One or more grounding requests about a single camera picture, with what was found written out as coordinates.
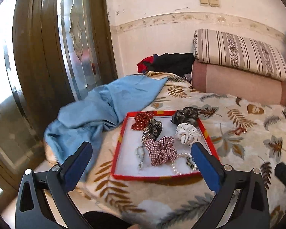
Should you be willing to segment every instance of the blue fabric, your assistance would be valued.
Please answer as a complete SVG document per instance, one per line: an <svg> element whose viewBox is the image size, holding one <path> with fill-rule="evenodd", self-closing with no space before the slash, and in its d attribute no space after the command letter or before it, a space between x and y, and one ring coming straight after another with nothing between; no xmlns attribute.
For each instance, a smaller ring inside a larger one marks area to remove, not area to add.
<svg viewBox="0 0 286 229"><path fill-rule="evenodd" d="M103 130L117 127L128 112L140 111L159 94L167 78L126 76L94 88L82 100L62 107L57 119L47 127L44 139L62 164L86 141L93 147L81 179L85 180L98 157Z"/></svg>

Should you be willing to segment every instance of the wall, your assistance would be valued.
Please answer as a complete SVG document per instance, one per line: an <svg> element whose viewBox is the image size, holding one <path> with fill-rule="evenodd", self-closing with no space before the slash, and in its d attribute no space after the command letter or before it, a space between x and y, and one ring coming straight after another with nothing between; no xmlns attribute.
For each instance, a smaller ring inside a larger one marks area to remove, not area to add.
<svg viewBox="0 0 286 229"><path fill-rule="evenodd" d="M220 8L200 6L199 0L106 1L119 77L135 73L135 65L146 56L192 51L192 36L198 28L218 29L250 36L268 41L283 52L286 50L282 40L275 37L280 33L286 35L286 8L280 0L220 0ZM180 12L191 19L186 20L183 17L180 20L165 21L162 16L178 16ZM223 20L194 19L202 13L206 16L212 16L214 13ZM239 20L247 18L253 22L246 20L245 23L229 24L233 18L227 19L226 15L240 17ZM149 17L160 23L145 25L145 20ZM270 36L265 37L261 32L259 27L263 27L262 24L273 30Z"/></svg>

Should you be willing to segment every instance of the red clothing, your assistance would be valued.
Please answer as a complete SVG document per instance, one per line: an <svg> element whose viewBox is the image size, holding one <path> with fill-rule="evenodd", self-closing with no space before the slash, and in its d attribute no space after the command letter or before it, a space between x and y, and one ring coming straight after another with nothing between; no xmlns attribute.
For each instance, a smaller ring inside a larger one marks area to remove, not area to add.
<svg viewBox="0 0 286 229"><path fill-rule="evenodd" d="M144 62L153 63L153 61L154 61L154 56L150 56L143 59L140 63L137 64L138 73L142 73L143 71L147 70L147 66L144 64Z"/></svg>

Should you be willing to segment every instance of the plaid scrunchie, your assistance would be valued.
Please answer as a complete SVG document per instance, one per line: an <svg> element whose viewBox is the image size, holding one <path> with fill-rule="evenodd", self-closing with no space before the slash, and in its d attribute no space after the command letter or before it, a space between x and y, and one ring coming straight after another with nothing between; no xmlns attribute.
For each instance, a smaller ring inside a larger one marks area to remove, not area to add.
<svg viewBox="0 0 286 229"><path fill-rule="evenodd" d="M173 136L162 137L158 141L154 141L153 139L145 140L145 147L149 151L152 166L164 164L168 160L173 162L176 159L177 151L173 147L173 143Z"/></svg>

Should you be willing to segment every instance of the bed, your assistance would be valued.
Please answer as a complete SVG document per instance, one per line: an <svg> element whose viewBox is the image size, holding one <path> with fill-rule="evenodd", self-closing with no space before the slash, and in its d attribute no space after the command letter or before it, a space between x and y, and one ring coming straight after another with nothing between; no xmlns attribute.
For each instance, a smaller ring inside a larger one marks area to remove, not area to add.
<svg viewBox="0 0 286 229"><path fill-rule="evenodd" d="M275 226L286 209L286 188L274 176L275 166L279 162L286 163L286 108L231 95L201 93L170 73L148 72L146 75L154 79L168 77L168 81L144 111L196 107L222 164L243 171L260 169L267 189L271 227ZM107 212L112 210L143 228L191 228L214 193L202 177L156 182L113 179L110 169L120 130L121 126L104 133L97 162L86 183L78 184L78 190L99 202ZM46 156L55 164L48 146ZM238 194L236 190L220 225L227 222Z"/></svg>

